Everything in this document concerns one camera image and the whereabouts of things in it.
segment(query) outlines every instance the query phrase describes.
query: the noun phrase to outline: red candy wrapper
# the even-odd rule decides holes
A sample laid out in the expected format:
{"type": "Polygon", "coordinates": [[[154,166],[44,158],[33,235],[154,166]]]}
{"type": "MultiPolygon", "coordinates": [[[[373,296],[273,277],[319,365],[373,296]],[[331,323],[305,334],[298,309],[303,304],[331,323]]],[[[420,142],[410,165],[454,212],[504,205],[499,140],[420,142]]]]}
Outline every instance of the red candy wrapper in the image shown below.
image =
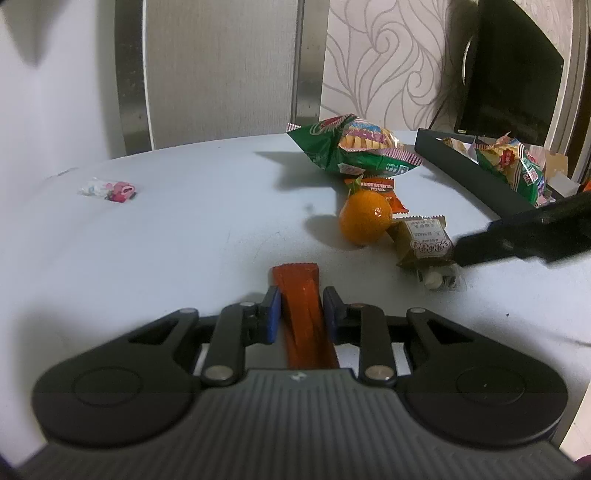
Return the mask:
{"type": "Polygon", "coordinates": [[[127,181],[89,180],[80,194],[87,197],[98,197],[110,202],[124,203],[135,197],[135,187],[127,181]]]}
{"type": "Polygon", "coordinates": [[[386,198],[392,213],[408,213],[408,210],[394,193],[394,179],[383,179],[381,177],[365,179],[358,177],[356,179],[345,179],[345,184],[349,187],[349,194],[358,190],[372,190],[386,198]]]}

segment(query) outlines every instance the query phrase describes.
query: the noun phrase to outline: plastic wrapper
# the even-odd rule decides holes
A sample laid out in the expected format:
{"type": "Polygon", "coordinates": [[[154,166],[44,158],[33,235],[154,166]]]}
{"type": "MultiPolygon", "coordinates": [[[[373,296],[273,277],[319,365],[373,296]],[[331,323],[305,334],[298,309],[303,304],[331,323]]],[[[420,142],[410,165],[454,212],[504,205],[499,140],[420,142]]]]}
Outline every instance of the plastic wrapper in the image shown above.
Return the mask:
{"type": "Polygon", "coordinates": [[[101,180],[94,178],[89,180],[79,193],[87,197],[98,197],[110,202],[124,203],[135,197],[135,186],[127,181],[101,180]]]}
{"type": "Polygon", "coordinates": [[[349,195],[358,190],[372,190],[386,198],[392,213],[408,213],[408,210],[394,193],[394,179],[358,177],[356,179],[345,179],[345,184],[349,187],[349,195]]]}
{"type": "Polygon", "coordinates": [[[289,367],[338,368],[335,346],[322,316],[318,265],[283,264],[273,267],[272,273],[284,305],[282,318],[289,367]]]}
{"type": "Polygon", "coordinates": [[[417,280],[429,291],[465,291],[462,269],[455,263],[417,269],[417,280]]]}
{"type": "Polygon", "coordinates": [[[402,268],[426,268],[452,263],[453,243],[444,216],[412,216],[394,220],[388,235],[394,240],[402,268]]]}
{"type": "Polygon", "coordinates": [[[332,173],[392,177],[422,162],[390,130],[352,114],[300,127],[288,135],[312,162],[332,173]]]}
{"type": "Polygon", "coordinates": [[[507,135],[492,145],[477,140],[466,147],[454,138],[444,138],[442,141],[507,183],[532,205],[545,203],[545,150],[542,147],[523,144],[507,135]]]}

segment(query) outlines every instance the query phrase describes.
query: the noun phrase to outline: patterned wallpaper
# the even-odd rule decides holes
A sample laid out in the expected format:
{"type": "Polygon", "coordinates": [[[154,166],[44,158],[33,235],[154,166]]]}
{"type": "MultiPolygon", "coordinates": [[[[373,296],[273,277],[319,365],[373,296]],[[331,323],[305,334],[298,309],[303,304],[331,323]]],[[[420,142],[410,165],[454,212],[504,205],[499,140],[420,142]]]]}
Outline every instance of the patterned wallpaper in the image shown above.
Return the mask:
{"type": "MultiPolygon", "coordinates": [[[[515,0],[565,58],[572,0],[515,0]]],[[[389,129],[453,129],[473,0],[330,0],[321,118],[356,113],[389,129]]]]}

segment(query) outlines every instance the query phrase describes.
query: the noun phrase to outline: candy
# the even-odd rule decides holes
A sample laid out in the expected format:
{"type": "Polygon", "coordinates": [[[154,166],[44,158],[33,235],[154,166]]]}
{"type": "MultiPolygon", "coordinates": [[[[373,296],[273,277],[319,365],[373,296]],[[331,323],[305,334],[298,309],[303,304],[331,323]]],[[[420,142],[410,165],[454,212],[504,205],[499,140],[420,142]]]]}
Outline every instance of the candy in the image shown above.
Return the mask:
{"type": "Polygon", "coordinates": [[[82,195],[98,197],[111,202],[123,203],[133,198],[136,194],[135,187],[126,181],[100,180],[94,178],[89,180],[80,189],[82,195]]]}
{"type": "Polygon", "coordinates": [[[349,187],[349,195],[358,190],[372,190],[386,198],[392,213],[408,213],[408,210],[394,193],[394,179],[358,177],[357,179],[345,179],[345,184],[349,187]]]}
{"type": "Polygon", "coordinates": [[[429,290],[437,290],[443,284],[443,275],[433,267],[429,267],[425,275],[423,276],[423,284],[429,290]]]}

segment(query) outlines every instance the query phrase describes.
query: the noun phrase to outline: small white candy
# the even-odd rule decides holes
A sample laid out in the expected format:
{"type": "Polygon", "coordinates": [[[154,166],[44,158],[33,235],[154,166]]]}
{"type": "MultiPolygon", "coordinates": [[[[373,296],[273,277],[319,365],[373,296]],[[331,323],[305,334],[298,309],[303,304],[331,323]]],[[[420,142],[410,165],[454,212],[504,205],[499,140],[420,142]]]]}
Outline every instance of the small white candy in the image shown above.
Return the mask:
{"type": "Polygon", "coordinates": [[[429,270],[423,277],[423,284],[429,290],[437,290],[443,283],[443,276],[437,270],[429,270]]]}

